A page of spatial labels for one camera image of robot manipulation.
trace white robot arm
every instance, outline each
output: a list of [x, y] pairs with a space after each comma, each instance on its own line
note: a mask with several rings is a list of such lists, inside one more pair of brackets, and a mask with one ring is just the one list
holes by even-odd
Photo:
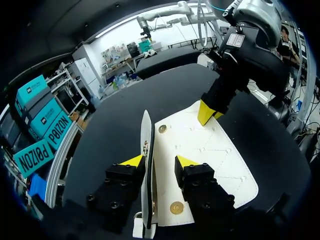
[[[228, 21], [233, 26], [239, 22], [246, 22], [259, 27], [267, 36], [270, 48], [278, 45], [281, 37], [281, 7], [277, 0], [207, 0], [206, 5], [212, 12], [198, 14], [198, 16], [194, 15], [186, 1], [179, 1], [177, 7], [164, 11], [140, 15], [136, 19], [143, 29], [141, 35], [147, 35], [148, 38], [151, 38], [150, 29], [155, 31], [156, 29], [170, 28], [171, 24], [176, 23], [186, 26], [220, 19]], [[159, 17], [175, 14], [186, 15], [186, 18], [173, 19], [168, 21], [167, 25], [164, 24], [155, 29], [147, 23], [147, 21], [153, 21]]]

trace black screw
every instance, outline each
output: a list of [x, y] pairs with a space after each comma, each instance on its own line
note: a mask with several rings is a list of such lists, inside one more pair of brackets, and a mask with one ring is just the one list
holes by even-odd
[[193, 182], [192, 182], [192, 185], [195, 186], [195, 187], [196, 187], [196, 186], [199, 186], [199, 182], [198, 182], [198, 181], [193, 181]]
[[95, 200], [95, 196], [91, 194], [91, 195], [89, 195], [89, 196], [87, 197], [87, 200], [88, 200], [89, 202], [91, 202], [91, 201]]
[[209, 181], [210, 181], [210, 183], [216, 183], [217, 179], [215, 179], [214, 177], [210, 177]]
[[233, 200], [235, 200], [235, 196], [233, 196], [233, 195], [230, 194], [230, 195], [228, 196], [228, 201], [231, 202], [231, 201], [233, 201]]
[[120, 183], [120, 185], [124, 187], [124, 186], [127, 186], [128, 183], [126, 181], [123, 181], [123, 182]]
[[205, 202], [205, 203], [202, 205], [202, 207], [203, 207], [204, 209], [209, 209], [209, 208], [210, 208], [210, 202]]
[[111, 206], [112, 209], [117, 209], [120, 205], [119, 205], [118, 202], [113, 201], [113, 202], [110, 203], [110, 206]]

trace white wall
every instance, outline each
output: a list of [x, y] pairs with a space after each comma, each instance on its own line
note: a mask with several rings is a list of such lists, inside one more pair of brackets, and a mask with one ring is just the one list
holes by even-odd
[[[170, 6], [157, 8], [145, 13], [158, 12], [160, 10], [164, 10], [167, 8], [170, 8]], [[191, 6], [191, 9], [194, 12], [194, 14], [197, 15], [197, 7]], [[203, 11], [205, 13], [208, 12], [208, 10], [205, 7], [203, 8]], [[157, 22], [155, 19], [154, 21], [151, 21], [148, 23], [151, 27], [154, 28], [155, 24], [163, 25], [164, 22], [166, 23], [167, 21], [181, 18], [181, 17], [186, 17], [186, 15], [175, 14], [171, 16], [165, 16], [165, 17], [158, 18]], [[230, 26], [228, 23], [220, 20], [218, 20], [217, 22], [220, 27]], [[183, 42], [186, 40], [189, 41], [189, 40], [198, 39], [199, 38], [198, 25], [193, 24], [192, 26], [191, 25], [181, 26], [180, 23], [174, 24], [173, 27], [171, 28], [160, 29], [160, 30], [156, 30], [155, 32], [151, 32], [151, 37], [153, 41], [161, 42], [162, 47], [166, 49], [167, 46], [171, 44]], [[104, 62], [104, 59], [101, 55], [102, 52], [104, 52], [105, 50], [107, 50], [108, 48], [114, 45], [121, 45], [121, 44], [127, 45], [131, 42], [136, 42], [138, 44], [140, 42], [140, 38], [142, 37], [140, 35], [142, 31], [143, 30], [140, 28], [138, 21], [136, 20], [136, 18], [134, 18], [108, 31], [106, 34], [102, 35], [101, 37], [97, 38], [93, 43], [91, 43], [90, 44], [91, 49], [89, 50], [90, 52], [89, 57], [95, 68], [95, 71], [99, 74], [102, 73], [101, 65]], [[206, 35], [204, 25], [201, 26], [201, 32], [202, 32], [202, 36], [204, 37]], [[209, 26], [207, 26], [207, 32], [209, 37], [214, 36], [214, 33], [209, 28]]]

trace cardboard box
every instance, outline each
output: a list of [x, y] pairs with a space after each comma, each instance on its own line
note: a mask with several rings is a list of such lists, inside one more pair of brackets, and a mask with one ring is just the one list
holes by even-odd
[[49, 129], [44, 135], [44, 139], [55, 149], [57, 150], [64, 139], [68, 129], [71, 126], [72, 121], [68, 118], [67, 114], [64, 111], [61, 111], [60, 114], [56, 117], [54, 122], [51, 124]]
[[77, 112], [74, 111], [70, 115], [70, 119], [76, 122], [83, 130], [86, 130], [88, 124], [79, 116]]
[[24, 108], [21, 108], [21, 106], [19, 105], [16, 99], [15, 108], [17, 108], [18, 113], [22, 118], [25, 117], [27, 113], [30, 113], [31, 115], [36, 115], [53, 98], [54, 98], [54, 95], [51, 93], [51, 89], [49, 87], [46, 87], [36, 96], [34, 96], [34, 98], [32, 98], [24, 106]]
[[48, 128], [61, 113], [61, 111], [62, 109], [58, 105], [57, 101], [52, 99], [39, 111], [36, 116], [27, 114], [27, 116], [23, 118], [23, 121], [25, 124], [27, 124], [29, 133], [31, 133], [34, 139], [39, 141], [43, 138]]
[[54, 159], [46, 140], [41, 140], [13, 155], [22, 176], [30, 176], [35, 170]]
[[22, 116], [26, 105], [47, 87], [44, 76], [40, 75], [18, 89], [15, 107], [20, 116]]

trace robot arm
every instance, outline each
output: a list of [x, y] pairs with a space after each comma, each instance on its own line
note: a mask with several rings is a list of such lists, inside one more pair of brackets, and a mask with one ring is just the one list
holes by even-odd
[[168, 10], [137, 16], [136, 20], [138, 21], [140, 27], [143, 29], [143, 32], [141, 32], [140, 34], [142, 36], [146, 35], [149, 39], [151, 39], [150, 27], [149, 27], [147, 21], [153, 21], [156, 18], [165, 17], [165, 16], [171, 16], [171, 15], [174, 15], [174, 14], [190, 15], [190, 14], [192, 14], [192, 10], [188, 6], [187, 2], [179, 1], [178, 2], [178, 7], [173, 7], [173, 8], [170, 8]]

